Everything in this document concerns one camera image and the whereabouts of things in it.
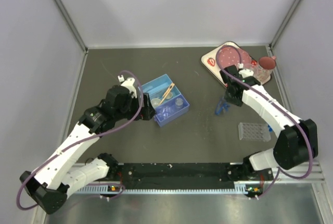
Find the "blue clip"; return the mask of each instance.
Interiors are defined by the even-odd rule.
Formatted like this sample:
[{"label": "blue clip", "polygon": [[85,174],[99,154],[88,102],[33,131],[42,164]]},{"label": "blue clip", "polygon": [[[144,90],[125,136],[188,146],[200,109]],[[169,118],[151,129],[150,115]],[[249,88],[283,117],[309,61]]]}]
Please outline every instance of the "blue clip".
[{"label": "blue clip", "polygon": [[221,97],[219,103],[218,103],[217,106],[216,106],[215,114],[216,114],[217,116],[219,116],[220,113],[223,112],[223,110],[224,110],[225,112],[228,112],[228,109],[229,109],[229,108],[230,108],[230,105],[227,104],[227,102],[225,101],[224,97]]},{"label": "blue clip", "polygon": [[268,125],[268,131],[269,131],[270,133],[273,132],[273,129],[271,128],[270,125]]}]

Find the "work surface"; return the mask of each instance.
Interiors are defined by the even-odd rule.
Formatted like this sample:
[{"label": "work surface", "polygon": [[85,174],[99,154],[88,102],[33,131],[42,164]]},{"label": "work surface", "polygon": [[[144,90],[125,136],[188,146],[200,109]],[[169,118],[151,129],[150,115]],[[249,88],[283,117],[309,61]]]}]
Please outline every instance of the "work surface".
[{"label": "work surface", "polygon": [[[45,224],[322,224],[312,186],[275,185],[259,201],[244,195],[122,195],[110,200],[73,195]],[[72,204],[79,205],[69,210]]]},{"label": "work surface", "polygon": [[[254,152],[271,148],[269,142],[239,140],[240,122],[263,123],[250,107],[232,105],[223,116],[214,114],[225,88],[201,64],[211,47],[140,48],[90,50],[70,131],[87,108],[105,98],[119,84],[121,70],[133,72],[142,84],[168,74],[190,103],[189,112],[164,127],[154,120],[136,121],[125,129],[103,137],[80,158],[84,162],[100,153],[110,153],[121,163],[217,163],[240,162]],[[244,47],[254,59],[266,56],[264,46]],[[281,103],[274,77],[265,86]]]}]

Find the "metal edge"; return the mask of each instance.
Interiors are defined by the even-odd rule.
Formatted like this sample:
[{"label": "metal edge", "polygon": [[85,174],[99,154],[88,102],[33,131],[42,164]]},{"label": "metal edge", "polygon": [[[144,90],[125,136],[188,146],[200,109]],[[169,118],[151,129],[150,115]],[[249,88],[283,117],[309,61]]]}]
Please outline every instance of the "metal edge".
[{"label": "metal edge", "polygon": [[[74,87],[74,91],[71,97],[71,104],[70,104],[70,108],[69,108],[69,113],[67,116],[67,120],[65,123],[65,127],[62,131],[62,138],[61,138],[61,142],[67,137],[67,133],[68,133],[68,129],[69,129],[69,125],[72,119],[72,114],[74,111],[74,106],[75,106],[75,102],[76,102],[76,97],[78,96],[78,92],[79,92],[79,87],[80,87],[80,83],[81,83],[81,79],[82,79],[82,74],[83,74],[83,70],[84,70],[84,66],[85,66],[85,62],[87,60],[87,56],[88,56],[88,51],[84,53],[82,62],[81,62],[81,66],[80,66],[80,70],[78,72],[78,75],[76,77],[76,83],[75,83],[75,87]],[[84,164],[75,164],[73,167],[82,167],[84,166]],[[31,224],[42,224],[45,222],[46,219],[46,212],[40,207],[36,207],[34,215],[32,217],[31,220]]]},{"label": "metal edge", "polygon": [[31,224],[43,224],[46,219],[46,212],[41,207],[36,207]]},{"label": "metal edge", "polygon": [[80,83],[81,83],[85,63],[87,61],[87,56],[88,56],[88,51],[84,54],[84,57],[83,57],[82,62],[81,62],[80,70],[79,70],[78,76],[76,78],[75,88],[74,88],[74,92],[72,94],[71,104],[70,104],[70,108],[69,108],[69,112],[68,112],[65,128],[63,130],[61,141],[64,141],[67,137],[67,134],[68,134],[69,125],[70,125],[70,122],[71,122],[71,119],[72,119],[76,98],[78,96],[79,87],[80,87]]},{"label": "metal edge", "polygon": [[[265,43],[250,43],[250,42],[238,42],[240,46],[265,46],[269,42]],[[221,45],[221,42],[207,42],[207,43],[170,43],[170,44],[122,44],[122,45],[100,45],[100,46],[90,46],[89,49],[127,49],[127,48],[183,48],[183,47],[211,47],[217,48]]]},{"label": "metal edge", "polygon": [[[269,57],[274,56],[274,52],[273,52],[273,50],[271,49],[271,47],[269,45],[266,45],[266,51],[267,51],[267,54],[268,54]],[[289,112],[292,112],[292,105],[291,105],[290,100],[288,99],[287,92],[286,92],[286,87],[285,87],[285,85],[283,83],[283,80],[282,80],[282,75],[280,73],[278,60],[276,61],[276,67],[273,70],[273,74],[274,74],[274,77],[275,77],[275,80],[276,80],[276,83],[277,83],[277,87],[279,89],[279,93],[280,93],[281,98],[282,98],[282,104],[283,104],[283,106],[285,107],[286,110],[288,110]]]},{"label": "metal edge", "polygon": [[[302,176],[304,175],[309,167],[309,163],[302,163],[292,169],[288,170],[288,173],[293,175],[293,176]],[[273,173],[273,177],[276,176],[278,168],[272,168],[272,173]],[[294,180],[282,173],[280,173],[279,178],[276,180],[276,184],[313,184],[313,183],[323,183],[325,181],[325,177],[324,174],[322,172],[322,169],[320,167],[320,164],[318,161],[314,161],[313,162],[313,169],[311,174],[303,179],[303,180]],[[237,181],[235,183],[239,183],[239,184],[259,184],[260,181]]]},{"label": "metal edge", "polygon": [[[85,186],[75,194],[117,194],[108,192],[108,186]],[[123,194],[248,194],[245,184],[235,184],[233,189],[129,189]]]},{"label": "metal edge", "polygon": [[333,224],[332,198],[330,197],[327,184],[313,183],[312,188],[324,224]]},{"label": "metal edge", "polygon": [[294,0],[290,9],[288,10],[285,18],[283,19],[280,27],[278,28],[277,32],[275,33],[272,43],[271,43],[271,47],[275,47],[277,42],[279,41],[281,35],[283,34],[287,24],[289,23],[290,19],[292,18],[292,16],[294,15],[296,9],[298,8],[298,6],[300,5],[302,0]]},{"label": "metal edge", "polygon": [[85,45],[82,37],[80,36],[73,20],[71,19],[71,17],[69,16],[69,13],[67,12],[65,6],[63,5],[61,0],[53,0],[55,2],[55,4],[57,5],[63,19],[65,20],[65,22],[67,23],[70,31],[72,32],[74,38],[76,39],[76,41],[78,42],[79,46],[81,47],[81,49],[85,52],[87,52],[88,48]]}]

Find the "blue object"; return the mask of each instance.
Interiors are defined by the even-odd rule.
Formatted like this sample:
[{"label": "blue object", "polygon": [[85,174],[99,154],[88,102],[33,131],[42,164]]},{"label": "blue object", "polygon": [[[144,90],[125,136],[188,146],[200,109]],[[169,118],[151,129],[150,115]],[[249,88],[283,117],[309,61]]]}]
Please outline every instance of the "blue object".
[{"label": "blue object", "polygon": [[223,113],[223,111],[228,112],[229,108],[230,108],[230,105],[227,104],[227,102],[224,99],[224,97],[221,97],[219,103],[216,106],[215,114],[217,116],[219,116],[221,113]]},{"label": "blue object", "polygon": [[270,133],[273,132],[273,129],[271,128],[270,125],[268,125],[268,130],[269,130]]},{"label": "blue object", "polygon": [[[167,74],[162,75],[146,84],[142,85],[144,93],[148,93],[150,100],[154,98],[162,99],[163,94],[171,85],[172,81]],[[183,115],[189,110],[189,103],[181,94],[179,89],[174,86],[171,90],[172,97],[170,99],[165,99],[163,103],[155,108],[156,115],[154,116],[155,121],[160,127],[176,119],[177,117]],[[183,104],[181,106],[176,105],[176,100]]]}]

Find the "dark gray table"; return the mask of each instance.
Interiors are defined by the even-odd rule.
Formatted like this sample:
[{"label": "dark gray table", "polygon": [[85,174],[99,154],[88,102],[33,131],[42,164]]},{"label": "dark gray table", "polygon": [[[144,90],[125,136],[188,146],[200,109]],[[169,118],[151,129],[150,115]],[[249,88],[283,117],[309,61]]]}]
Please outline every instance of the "dark gray table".
[{"label": "dark gray table", "polygon": [[[240,122],[263,123],[250,107],[231,106],[224,116],[214,114],[225,89],[200,62],[201,56],[212,49],[90,50],[70,130],[87,108],[97,105],[107,90],[118,84],[117,75],[123,69],[135,73],[142,84],[167,73],[190,103],[190,109],[163,128],[153,120],[134,122],[92,145],[79,162],[104,152],[123,163],[240,162],[249,154],[273,147],[276,138],[269,142],[239,140]],[[264,46],[244,49],[255,59],[267,55]],[[281,103],[274,78],[265,88]]]}]

